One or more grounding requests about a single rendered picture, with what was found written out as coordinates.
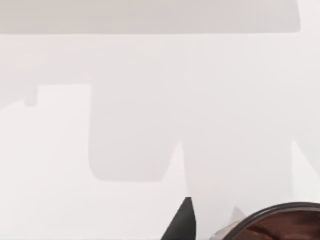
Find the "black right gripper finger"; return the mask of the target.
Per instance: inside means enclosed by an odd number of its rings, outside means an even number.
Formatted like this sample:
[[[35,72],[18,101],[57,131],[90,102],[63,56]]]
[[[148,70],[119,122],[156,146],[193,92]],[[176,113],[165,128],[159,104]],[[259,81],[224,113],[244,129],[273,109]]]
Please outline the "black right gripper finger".
[[[185,197],[160,240],[196,240],[196,219],[191,197]]]

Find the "brown round cup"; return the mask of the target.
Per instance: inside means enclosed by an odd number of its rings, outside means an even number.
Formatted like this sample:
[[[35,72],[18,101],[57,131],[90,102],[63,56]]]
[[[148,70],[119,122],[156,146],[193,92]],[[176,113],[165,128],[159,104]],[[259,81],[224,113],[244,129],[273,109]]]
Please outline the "brown round cup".
[[[320,203],[272,205],[229,224],[209,240],[320,240]]]

